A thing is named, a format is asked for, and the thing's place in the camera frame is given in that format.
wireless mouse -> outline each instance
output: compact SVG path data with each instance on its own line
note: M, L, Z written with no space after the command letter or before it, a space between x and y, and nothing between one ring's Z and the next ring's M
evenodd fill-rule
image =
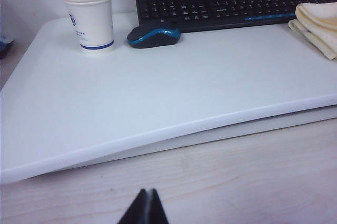
M170 20L156 19L134 28L127 36L127 42L134 48L151 48L176 44L180 30Z

black keyboard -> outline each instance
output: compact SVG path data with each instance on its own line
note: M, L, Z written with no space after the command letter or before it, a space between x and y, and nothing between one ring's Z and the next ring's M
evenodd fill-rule
M136 0L139 24L168 18L181 32L286 23L299 3L333 0Z

white paper cup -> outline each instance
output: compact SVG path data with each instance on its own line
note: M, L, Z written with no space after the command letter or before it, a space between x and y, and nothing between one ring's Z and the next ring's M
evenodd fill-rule
M91 53L113 48L111 0L64 0L81 47Z

towel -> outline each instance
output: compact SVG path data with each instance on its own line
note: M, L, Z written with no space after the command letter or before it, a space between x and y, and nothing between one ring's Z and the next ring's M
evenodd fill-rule
M328 59L337 58L337 2L302 3L296 7L297 19L288 25L316 46Z

desk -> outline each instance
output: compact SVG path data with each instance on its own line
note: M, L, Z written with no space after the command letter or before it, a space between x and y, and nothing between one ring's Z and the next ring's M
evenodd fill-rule
M151 187L171 224L333 224L336 182L331 119L4 185L2 224L117 223Z

